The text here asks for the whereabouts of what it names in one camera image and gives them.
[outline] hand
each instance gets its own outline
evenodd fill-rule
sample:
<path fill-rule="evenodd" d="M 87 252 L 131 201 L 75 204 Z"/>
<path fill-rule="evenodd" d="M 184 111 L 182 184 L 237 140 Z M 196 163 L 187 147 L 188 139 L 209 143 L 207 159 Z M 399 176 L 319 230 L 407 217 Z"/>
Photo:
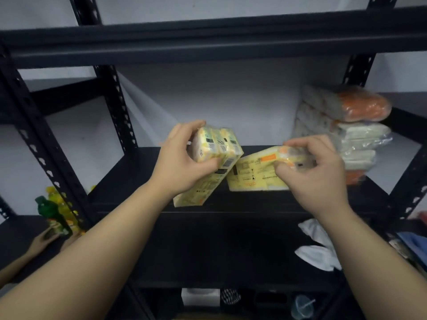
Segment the hand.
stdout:
<path fill-rule="evenodd" d="M 345 185 L 344 162 L 326 135 L 291 139 L 285 146 L 307 147 L 317 166 L 306 172 L 275 162 L 275 172 L 291 189 L 297 201 L 317 219 L 350 210 Z"/>
<path fill-rule="evenodd" d="M 45 248 L 53 241 L 55 241 L 56 239 L 58 239 L 59 234 L 55 234 L 52 237 L 48 238 L 48 239 L 44 239 L 43 237 L 45 236 L 45 234 L 50 231 L 52 229 L 52 227 L 47 228 L 45 231 L 43 231 L 40 235 L 38 235 L 37 237 L 35 237 L 31 243 L 31 245 L 29 246 L 27 252 L 25 253 L 27 256 L 34 258 L 36 257 L 38 254 L 40 254 L 42 251 L 45 250 Z"/>
<path fill-rule="evenodd" d="M 61 249 L 59 250 L 62 252 L 63 250 L 67 249 L 69 246 L 71 246 L 72 243 L 74 243 L 77 239 L 79 239 L 82 236 L 80 231 L 73 231 L 73 234 L 71 237 L 69 237 L 61 246 Z"/>
<path fill-rule="evenodd" d="M 219 167 L 219 158 L 197 163 L 187 154 L 187 142 L 205 124 L 204 120 L 178 123 L 162 144 L 150 182 L 162 188 L 171 198 L 189 190 L 198 180 Z"/>

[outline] plastic cup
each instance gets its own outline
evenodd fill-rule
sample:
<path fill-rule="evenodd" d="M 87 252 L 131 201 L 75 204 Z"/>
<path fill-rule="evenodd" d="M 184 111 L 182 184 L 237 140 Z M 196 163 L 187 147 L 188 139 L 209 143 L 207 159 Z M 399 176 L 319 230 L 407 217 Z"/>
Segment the plastic cup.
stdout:
<path fill-rule="evenodd" d="M 305 295 L 297 295 L 291 307 L 291 316 L 296 320 L 308 319 L 313 316 L 314 307 Z"/>

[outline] yellow package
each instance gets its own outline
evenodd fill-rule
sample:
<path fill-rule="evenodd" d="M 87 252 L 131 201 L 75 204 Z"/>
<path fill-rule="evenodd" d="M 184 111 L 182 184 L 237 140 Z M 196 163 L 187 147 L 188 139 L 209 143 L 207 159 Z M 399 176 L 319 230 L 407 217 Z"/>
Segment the yellow package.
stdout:
<path fill-rule="evenodd" d="M 289 187 L 274 172 L 274 162 L 282 161 L 303 171 L 314 167 L 314 159 L 301 147 L 274 146 L 241 158 L 227 176 L 230 191 L 279 191 Z"/>
<path fill-rule="evenodd" d="M 188 153 L 196 162 L 220 157 L 220 168 L 215 173 L 203 177 L 187 192 L 174 197 L 175 207 L 203 205 L 243 155 L 243 150 L 231 129 L 205 126 L 194 135 Z"/>

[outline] green bottle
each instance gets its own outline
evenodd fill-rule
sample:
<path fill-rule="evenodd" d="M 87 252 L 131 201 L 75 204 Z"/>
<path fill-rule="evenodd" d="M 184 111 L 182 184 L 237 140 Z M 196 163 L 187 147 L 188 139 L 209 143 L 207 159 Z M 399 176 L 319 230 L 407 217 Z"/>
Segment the green bottle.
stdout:
<path fill-rule="evenodd" d="M 44 196 L 35 198 L 38 204 L 37 211 L 39 215 L 46 218 L 50 226 L 52 226 L 56 233 L 60 235 L 69 235 L 73 232 L 65 220 L 64 216 L 58 211 L 58 205 L 55 202 L 47 200 Z"/>

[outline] blue cloth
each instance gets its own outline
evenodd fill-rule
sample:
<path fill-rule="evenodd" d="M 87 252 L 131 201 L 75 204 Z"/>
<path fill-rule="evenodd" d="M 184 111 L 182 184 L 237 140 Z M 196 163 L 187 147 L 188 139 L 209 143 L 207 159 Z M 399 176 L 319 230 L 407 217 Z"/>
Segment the blue cloth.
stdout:
<path fill-rule="evenodd" d="M 397 235 L 414 254 L 427 266 L 427 238 L 413 232 L 398 232 Z"/>

